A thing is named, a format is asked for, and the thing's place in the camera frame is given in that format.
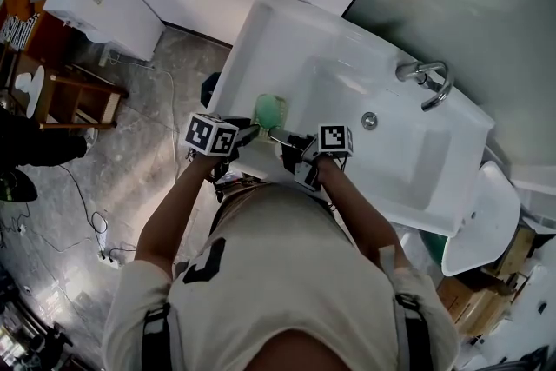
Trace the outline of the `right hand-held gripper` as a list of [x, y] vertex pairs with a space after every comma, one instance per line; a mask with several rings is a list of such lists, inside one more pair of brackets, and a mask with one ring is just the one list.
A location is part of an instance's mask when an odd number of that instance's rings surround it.
[[316, 134], [305, 136], [274, 127], [268, 137], [281, 145], [283, 166], [293, 174], [294, 181], [311, 192], [321, 189], [316, 164], [319, 156], [332, 156], [344, 166], [354, 154], [353, 134], [346, 125], [320, 124]]

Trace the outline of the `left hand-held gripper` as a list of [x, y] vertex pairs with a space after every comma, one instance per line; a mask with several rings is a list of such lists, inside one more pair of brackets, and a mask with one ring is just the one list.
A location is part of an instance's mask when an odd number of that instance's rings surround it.
[[260, 126], [246, 127], [246, 118], [191, 113], [185, 134], [188, 159], [193, 162], [201, 154], [221, 159], [217, 169], [228, 169], [239, 147], [249, 145], [259, 134]]

